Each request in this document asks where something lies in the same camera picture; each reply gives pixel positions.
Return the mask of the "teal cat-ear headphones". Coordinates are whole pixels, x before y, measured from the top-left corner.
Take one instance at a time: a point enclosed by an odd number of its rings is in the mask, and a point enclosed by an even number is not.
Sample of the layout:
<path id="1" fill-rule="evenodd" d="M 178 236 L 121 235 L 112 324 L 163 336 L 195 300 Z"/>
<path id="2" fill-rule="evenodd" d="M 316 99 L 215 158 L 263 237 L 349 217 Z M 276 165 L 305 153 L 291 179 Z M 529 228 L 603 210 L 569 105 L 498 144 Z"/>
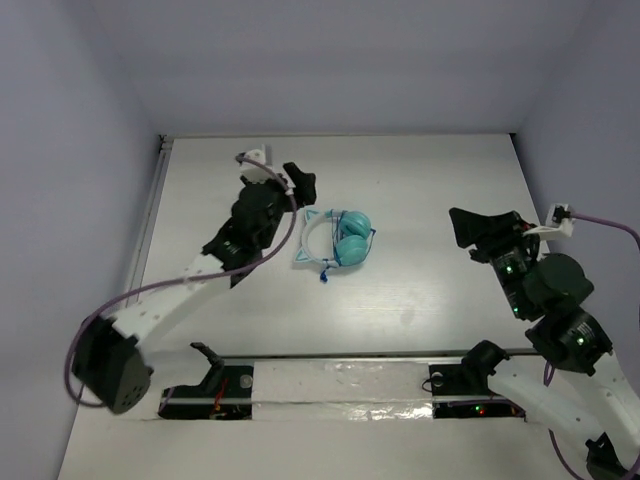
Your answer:
<path id="1" fill-rule="evenodd" d="M 294 256 L 295 263 L 316 263 L 324 269 L 355 267 L 364 263 L 371 251 L 377 231 L 371 220 L 360 211 L 306 208 L 300 246 Z M 331 254 L 316 256 L 311 251 L 309 238 L 321 224 L 331 226 Z"/>

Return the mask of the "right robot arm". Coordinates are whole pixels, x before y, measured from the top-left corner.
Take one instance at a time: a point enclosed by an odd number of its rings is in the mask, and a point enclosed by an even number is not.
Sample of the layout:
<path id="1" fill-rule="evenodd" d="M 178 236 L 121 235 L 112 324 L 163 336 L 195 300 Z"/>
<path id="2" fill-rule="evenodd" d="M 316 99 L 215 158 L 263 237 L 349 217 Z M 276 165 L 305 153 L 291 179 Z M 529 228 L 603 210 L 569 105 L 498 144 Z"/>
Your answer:
<path id="1" fill-rule="evenodd" d="M 546 370 L 533 379 L 483 340 L 442 382 L 517 405 L 552 441 L 572 444 L 593 479 L 638 478 L 639 396 L 612 340 L 582 306 L 594 285 L 571 256 L 540 252 L 542 242 L 570 237 L 585 217 L 566 204 L 554 204 L 543 225 L 515 211 L 487 216 L 452 208 L 449 217 L 457 246 L 492 267 L 514 317 L 532 322 L 525 336 Z"/>

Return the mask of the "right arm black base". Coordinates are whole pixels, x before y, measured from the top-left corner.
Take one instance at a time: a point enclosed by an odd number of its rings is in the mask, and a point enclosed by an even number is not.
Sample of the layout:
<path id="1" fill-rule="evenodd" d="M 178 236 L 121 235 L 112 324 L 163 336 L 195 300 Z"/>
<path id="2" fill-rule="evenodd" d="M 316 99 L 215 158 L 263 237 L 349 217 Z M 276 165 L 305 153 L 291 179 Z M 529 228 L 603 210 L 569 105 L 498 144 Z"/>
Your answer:
<path id="1" fill-rule="evenodd" d="M 432 365 L 421 389 L 433 400 L 435 419 L 520 418 L 525 412 L 489 390 L 488 378 L 509 354 L 483 340 L 458 363 Z"/>

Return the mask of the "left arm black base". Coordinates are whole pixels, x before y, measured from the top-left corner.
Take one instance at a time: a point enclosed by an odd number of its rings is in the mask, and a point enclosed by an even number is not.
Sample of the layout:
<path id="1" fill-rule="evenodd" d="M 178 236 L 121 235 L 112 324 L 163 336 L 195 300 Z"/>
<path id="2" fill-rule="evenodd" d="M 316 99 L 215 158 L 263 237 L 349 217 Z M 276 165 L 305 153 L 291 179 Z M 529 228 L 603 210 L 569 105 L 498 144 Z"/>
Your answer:
<path id="1" fill-rule="evenodd" d="M 251 420 L 253 416 L 253 365 L 226 366 L 225 360 L 202 342 L 190 346 L 209 363 L 195 385 L 163 390 L 157 415 L 164 420 Z"/>

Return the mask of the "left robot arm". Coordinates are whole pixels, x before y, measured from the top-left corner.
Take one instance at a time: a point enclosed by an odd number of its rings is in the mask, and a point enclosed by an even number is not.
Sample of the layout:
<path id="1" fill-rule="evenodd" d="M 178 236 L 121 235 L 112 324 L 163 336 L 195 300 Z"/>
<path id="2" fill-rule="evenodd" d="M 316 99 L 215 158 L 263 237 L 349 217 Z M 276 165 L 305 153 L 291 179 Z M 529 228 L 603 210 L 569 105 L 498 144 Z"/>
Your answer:
<path id="1" fill-rule="evenodd" d="M 125 292 L 98 307 L 80 325 L 64 365 L 64 385 L 79 406 L 131 410 L 149 390 L 153 367 L 145 352 L 209 300 L 237 286 L 289 241 L 273 241 L 285 214 L 317 199 L 316 176 L 295 163 L 276 173 L 246 154 L 243 187 L 230 218 L 182 274 Z"/>

